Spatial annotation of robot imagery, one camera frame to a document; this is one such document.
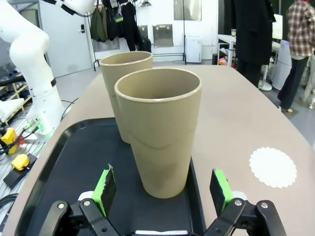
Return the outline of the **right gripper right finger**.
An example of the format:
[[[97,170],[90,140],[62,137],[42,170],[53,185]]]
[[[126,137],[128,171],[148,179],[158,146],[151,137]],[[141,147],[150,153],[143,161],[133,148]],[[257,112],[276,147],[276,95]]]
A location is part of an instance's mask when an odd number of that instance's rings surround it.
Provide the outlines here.
[[[286,231],[274,203],[262,200],[253,205],[234,197],[225,174],[213,169],[210,193],[217,218],[205,231],[205,236],[231,236],[236,229],[250,236],[285,236]]]

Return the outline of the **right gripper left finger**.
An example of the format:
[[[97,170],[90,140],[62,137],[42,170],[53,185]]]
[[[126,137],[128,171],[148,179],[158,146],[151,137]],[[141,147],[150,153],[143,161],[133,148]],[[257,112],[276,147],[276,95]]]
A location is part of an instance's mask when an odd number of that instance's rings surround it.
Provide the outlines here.
[[[74,204],[56,201],[46,216],[46,235],[76,236],[88,229],[94,236],[118,236],[119,233],[108,219],[117,191],[114,169],[104,170],[90,198]]]

